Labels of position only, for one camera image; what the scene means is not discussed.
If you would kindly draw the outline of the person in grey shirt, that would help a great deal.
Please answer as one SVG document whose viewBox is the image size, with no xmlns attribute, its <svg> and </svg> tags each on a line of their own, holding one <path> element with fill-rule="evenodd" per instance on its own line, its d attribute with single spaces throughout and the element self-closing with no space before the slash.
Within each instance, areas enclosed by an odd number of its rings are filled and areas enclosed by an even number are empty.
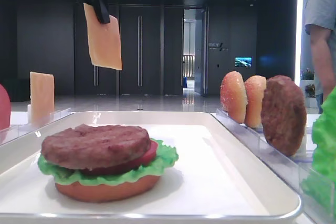
<svg viewBox="0 0 336 224">
<path fill-rule="evenodd" d="M 322 104 L 335 88 L 335 0 L 308 0 L 305 31 L 310 36 L 316 100 Z"/>
</svg>

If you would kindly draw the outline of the green lettuce leaf on burger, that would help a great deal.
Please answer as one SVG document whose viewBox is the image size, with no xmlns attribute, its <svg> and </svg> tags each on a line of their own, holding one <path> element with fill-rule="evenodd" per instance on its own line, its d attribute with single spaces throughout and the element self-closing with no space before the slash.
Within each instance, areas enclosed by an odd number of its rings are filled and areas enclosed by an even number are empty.
<svg viewBox="0 0 336 224">
<path fill-rule="evenodd" d="M 51 164 L 45 160 L 43 155 L 40 155 L 37 165 L 44 175 L 53 176 L 54 181 L 60 185 L 71 185 L 75 182 L 84 186 L 117 186 L 125 182 L 133 183 L 147 175 L 161 176 L 164 170 L 173 167 L 179 158 L 176 147 L 165 145 L 162 140 L 153 139 L 153 141 L 158 144 L 156 158 L 147 166 L 141 165 L 138 169 L 120 175 L 85 175 L 79 170 L 70 170 Z"/>
</svg>

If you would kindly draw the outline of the small wall screen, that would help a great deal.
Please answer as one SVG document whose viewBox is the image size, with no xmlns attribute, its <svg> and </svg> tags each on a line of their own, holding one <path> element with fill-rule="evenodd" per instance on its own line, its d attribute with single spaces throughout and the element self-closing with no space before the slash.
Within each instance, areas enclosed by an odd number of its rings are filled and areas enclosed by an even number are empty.
<svg viewBox="0 0 336 224">
<path fill-rule="evenodd" d="M 252 67 L 252 57 L 235 57 L 235 67 Z"/>
</svg>

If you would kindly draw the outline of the clear acrylic right rack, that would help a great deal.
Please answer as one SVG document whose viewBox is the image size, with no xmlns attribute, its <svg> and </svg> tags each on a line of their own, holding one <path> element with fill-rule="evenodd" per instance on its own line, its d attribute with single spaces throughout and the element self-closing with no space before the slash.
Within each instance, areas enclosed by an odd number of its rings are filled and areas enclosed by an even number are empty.
<svg viewBox="0 0 336 224">
<path fill-rule="evenodd" d="M 232 120 L 222 109 L 216 117 L 253 154 L 266 164 L 278 177 L 300 194 L 303 211 L 315 223 L 335 223 L 335 183 L 312 168 L 311 127 L 300 151 L 293 157 L 286 157 L 267 144 L 262 129 L 251 129 Z"/>
</svg>

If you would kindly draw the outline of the white rectangular tray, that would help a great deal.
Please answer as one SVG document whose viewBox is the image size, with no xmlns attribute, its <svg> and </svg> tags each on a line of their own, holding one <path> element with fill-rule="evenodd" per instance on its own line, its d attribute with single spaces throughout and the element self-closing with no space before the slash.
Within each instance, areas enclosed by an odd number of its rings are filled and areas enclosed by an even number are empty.
<svg viewBox="0 0 336 224">
<path fill-rule="evenodd" d="M 145 194 L 69 199 L 37 161 L 46 136 L 80 124 L 141 126 L 179 159 Z M 300 196 L 204 112 L 77 112 L 1 146 L 1 223 L 294 223 L 301 212 Z"/>
</svg>

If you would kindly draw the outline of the bottom bun slice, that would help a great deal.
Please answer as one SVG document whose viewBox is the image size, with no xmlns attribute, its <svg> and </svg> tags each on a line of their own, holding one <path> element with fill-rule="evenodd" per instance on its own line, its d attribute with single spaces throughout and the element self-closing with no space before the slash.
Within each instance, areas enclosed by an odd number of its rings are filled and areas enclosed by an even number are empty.
<svg viewBox="0 0 336 224">
<path fill-rule="evenodd" d="M 160 176 L 146 175 L 136 182 L 125 182 L 116 186 L 84 186 L 79 182 L 71 185 L 55 183 L 56 189 L 63 195 L 82 202 L 111 202 L 134 197 L 151 190 Z"/>
</svg>

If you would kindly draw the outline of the upright bread bun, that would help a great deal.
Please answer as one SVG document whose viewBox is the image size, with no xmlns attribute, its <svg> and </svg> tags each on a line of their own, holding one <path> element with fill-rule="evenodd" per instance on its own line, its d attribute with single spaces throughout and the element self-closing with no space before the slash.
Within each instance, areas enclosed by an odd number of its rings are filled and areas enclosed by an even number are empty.
<svg viewBox="0 0 336 224">
<path fill-rule="evenodd" d="M 237 123 L 243 124 L 246 115 L 247 94 L 242 75 L 237 71 L 227 73 L 220 86 L 223 110 Z"/>
<path fill-rule="evenodd" d="M 266 88 L 266 78 L 258 75 L 251 76 L 244 84 L 247 94 L 245 124 L 250 128 L 256 128 L 261 125 L 260 114 Z"/>
</svg>

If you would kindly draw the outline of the clear acrylic rack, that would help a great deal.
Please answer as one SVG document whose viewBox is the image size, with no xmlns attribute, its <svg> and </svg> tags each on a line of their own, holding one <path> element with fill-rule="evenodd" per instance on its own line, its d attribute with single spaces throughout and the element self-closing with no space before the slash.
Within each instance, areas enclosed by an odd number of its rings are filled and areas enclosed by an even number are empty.
<svg viewBox="0 0 336 224">
<path fill-rule="evenodd" d="M 262 129 L 251 129 L 232 120 L 222 109 L 216 117 L 253 154 L 266 164 L 278 177 L 300 194 L 303 211 L 315 223 L 335 223 L 335 183 L 312 168 L 311 127 L 300 151 L 293 157 L 286 157 L 267 144 Z"/>
<path fill-rule="evenodd" d="M 66 108 L 64 110 L 57 110 L 56 112 L 51 113 L 50 116 L 47 116 L 46 118 L 42 119 L 42 121 L 40 122 L 13 125 L 10 126 L 9 128 L 3 129 L 1 130 L 1 145 L 13 141 L 25 134 L 38 131 L 40 128 L 50 123 L 54 123 L 70 115 L 71 113 L 72 113 L 71 108 Z"/>
</svg>

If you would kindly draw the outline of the green lettuce in rack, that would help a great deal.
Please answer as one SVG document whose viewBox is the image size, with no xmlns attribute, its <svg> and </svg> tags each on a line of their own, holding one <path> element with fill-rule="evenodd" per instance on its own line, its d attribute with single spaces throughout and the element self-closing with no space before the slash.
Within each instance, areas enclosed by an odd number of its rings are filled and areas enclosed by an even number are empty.
<svg viewBox="0 0 336 224">
<path fill-rule="evenodd" d="M 324 101 L 323 113 L 312 125 L 313 173 L 302 182 L 302 189 L 325 207 L 331 206 L 335 192 L 335 91 Z"/>
</svg>

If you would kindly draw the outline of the brown meat patty on burger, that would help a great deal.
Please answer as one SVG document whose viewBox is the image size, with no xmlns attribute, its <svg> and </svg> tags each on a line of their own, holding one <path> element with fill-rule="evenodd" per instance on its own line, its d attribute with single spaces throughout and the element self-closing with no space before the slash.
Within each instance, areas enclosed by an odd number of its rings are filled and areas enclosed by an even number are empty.
<svg viewBox="0 0 336 224">
<path fill-rule="evenodd" d="M 117 166 L 143 156 L 151 140 L 139 126 L 80 125 L 45 137 L 41 154 L 50 163 L 68 169 Z"/>
</svg>

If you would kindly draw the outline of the far upright bread bun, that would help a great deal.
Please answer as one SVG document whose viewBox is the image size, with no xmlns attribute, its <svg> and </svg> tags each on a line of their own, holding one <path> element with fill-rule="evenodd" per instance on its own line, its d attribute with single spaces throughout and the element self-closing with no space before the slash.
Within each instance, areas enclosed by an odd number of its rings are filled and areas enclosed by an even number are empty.
<svg viewBox="0 0 336 224">
<path fill-rule="evenodd" d="M 247 94 L 242 75 L 237 71 L 227 73 L 220 86 L 223 110 L 237 123 L 243 124 L 246 115 Z"/>
</svg>

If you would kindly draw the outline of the flower planter box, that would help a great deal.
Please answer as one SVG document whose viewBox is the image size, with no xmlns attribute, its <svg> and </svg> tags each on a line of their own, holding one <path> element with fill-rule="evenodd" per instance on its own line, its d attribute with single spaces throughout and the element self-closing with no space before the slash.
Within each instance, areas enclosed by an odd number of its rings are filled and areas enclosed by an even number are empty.
<svg viewBox="0 0 336 224">
<path fill-rule="evenodd" d="M 301 71 L 300 87 L 305 96 L 306 107 L 317 108 L 314 71 L 311 71 L 309 68 Z"/>
</svg>

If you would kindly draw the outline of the clear acrylic left rack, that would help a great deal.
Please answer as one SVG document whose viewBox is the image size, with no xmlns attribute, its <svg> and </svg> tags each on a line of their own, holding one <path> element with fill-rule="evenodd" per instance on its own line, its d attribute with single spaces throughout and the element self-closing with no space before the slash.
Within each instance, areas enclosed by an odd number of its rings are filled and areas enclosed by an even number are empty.
<svg viewBox="0 0 336 224">
<path fill-rule="evenodd" d="M 51 113 L 50 116 L 47 116 L 46 118 L 42 119 L 42 121 L 40 122 L 13 125 L 10 126 L 9 128 L 3 129 L 1 130 L 1 145 L 13 141 L 25 134 L 38 131 L 40 128 L 50 123 L 54 123 L 70 115 L 71 113 L 72 113 L 71 108 L 66 108 L 64 110 L 57 110 L 56 112 Z"/>
</svg>

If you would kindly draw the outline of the upright orange cheese slice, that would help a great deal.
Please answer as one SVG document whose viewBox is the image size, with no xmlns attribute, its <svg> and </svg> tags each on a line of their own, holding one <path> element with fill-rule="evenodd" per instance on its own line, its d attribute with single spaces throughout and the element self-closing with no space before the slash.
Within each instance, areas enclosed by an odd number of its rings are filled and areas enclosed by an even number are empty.
<svg viewBox="0 0 336 224">
<path fill-rule="evenodd" d="M 30 72 L 30 113 L 33 124 L 42 124 L 55 111 L 52 74 Z"/>
</svg>

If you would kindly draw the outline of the near upright bread bun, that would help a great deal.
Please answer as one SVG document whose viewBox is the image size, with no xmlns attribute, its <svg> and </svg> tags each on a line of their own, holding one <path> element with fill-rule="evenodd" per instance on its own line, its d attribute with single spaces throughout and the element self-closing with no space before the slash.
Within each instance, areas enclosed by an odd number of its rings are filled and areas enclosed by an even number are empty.
<svg viewBox="0 0 336 224">
<path fill-rule="evenodd" d="M 256 128 L 261 125 L 260 114 L 266 88 L 266 78 L 258 75 L 251 76 L 244 84 L 247 94 L 245 124 L 250 128 Z"/>
</svg>

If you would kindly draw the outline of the red tomato slice in rack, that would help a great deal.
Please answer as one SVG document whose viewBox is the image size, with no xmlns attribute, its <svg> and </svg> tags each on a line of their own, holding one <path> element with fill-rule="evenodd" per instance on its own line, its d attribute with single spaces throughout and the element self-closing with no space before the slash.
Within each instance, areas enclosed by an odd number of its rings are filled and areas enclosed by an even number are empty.
<svg viewBox="0 0 336 224">
<path fill-rule="evenodd" d="M 0 128 L 10 127 L 11 103 L 6 89 L 0 85 Z"/>
</svg>

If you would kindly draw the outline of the red tomato slice on burger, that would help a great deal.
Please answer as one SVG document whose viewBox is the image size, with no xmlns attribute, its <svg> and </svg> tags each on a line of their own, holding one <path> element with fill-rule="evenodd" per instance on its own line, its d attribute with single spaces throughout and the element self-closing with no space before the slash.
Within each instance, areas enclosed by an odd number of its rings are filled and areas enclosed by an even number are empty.
<svg viewBox="0 0 336 224">
<path fill-rule="evenodd" d="M 140 166 L 148 166 L 156 158 L 158 143 L 151 141 L 149 150 L 139 158 L 131 160 L 129 162 L 111 166 L 111 167 L 100 167 L 93 170 L 82 169 L 80 172 L 88 176 L 102 176 L 102 175 L 120 175 L 129 172 L 133 169 L 138 169 Z"/>
</svg>

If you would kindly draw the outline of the orange cheese slice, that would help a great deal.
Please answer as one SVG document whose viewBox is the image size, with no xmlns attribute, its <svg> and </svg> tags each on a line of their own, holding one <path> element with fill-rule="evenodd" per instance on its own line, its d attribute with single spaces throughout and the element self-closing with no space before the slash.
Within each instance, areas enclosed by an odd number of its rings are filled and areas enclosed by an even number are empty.
<svg viewBox="0 0 336 224">
<path fill-rule="evenodd" d="M 52 74 L 30 72 L 30 113 L 33 124 L 42 124 L 55 111 Z"/>
<path fill-rule="evenodd" d="M 84 3 L 88 31 L 88 46 L 94 66 L 122 70 L 121 40 L 117 18 L 109 15 L 110 22 L 98 21 L 91 5 Z"/>
</svg>

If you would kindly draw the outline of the upright brown meat patty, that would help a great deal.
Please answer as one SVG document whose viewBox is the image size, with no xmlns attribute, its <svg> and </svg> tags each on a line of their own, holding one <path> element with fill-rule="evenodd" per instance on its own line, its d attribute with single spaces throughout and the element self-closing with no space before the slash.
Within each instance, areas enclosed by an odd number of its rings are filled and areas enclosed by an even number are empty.
<svg viewBox="0 0 336 224">
<path fill-rule="evenodd" d="M 300 148 L 307 121 L 305 96 L 289 77 L 277 75 L 266 82 L 261 123 L 267 143 L 286 156 Z"/>
</svg>

